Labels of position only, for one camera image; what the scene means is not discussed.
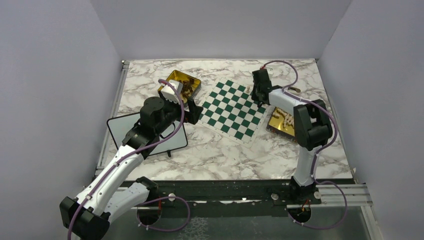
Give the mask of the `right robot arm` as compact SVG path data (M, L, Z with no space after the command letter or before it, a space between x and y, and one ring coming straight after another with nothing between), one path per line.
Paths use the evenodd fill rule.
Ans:
M315 172L319 151L333 136L333 128L324 101L306 100L283 87L272 86L268 71L252 72L252 99L259 105L279 108L293 117L294 137L300 146L297 167L290 179L289 199L300 204L316 188Z

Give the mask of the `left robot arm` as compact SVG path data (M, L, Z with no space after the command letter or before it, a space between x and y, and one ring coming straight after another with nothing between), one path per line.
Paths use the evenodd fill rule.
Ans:
M82 240L100 240L122 214L136 205L155 203L157 185L146 177L122 192L117 189L157 145L170 140L184 123L199 121L203 107L192 99L187 105L189 110L180 101L158 96L144 101L139 120L125 135L114 160L76 197L65 197L60 203L68 239L76 235Z

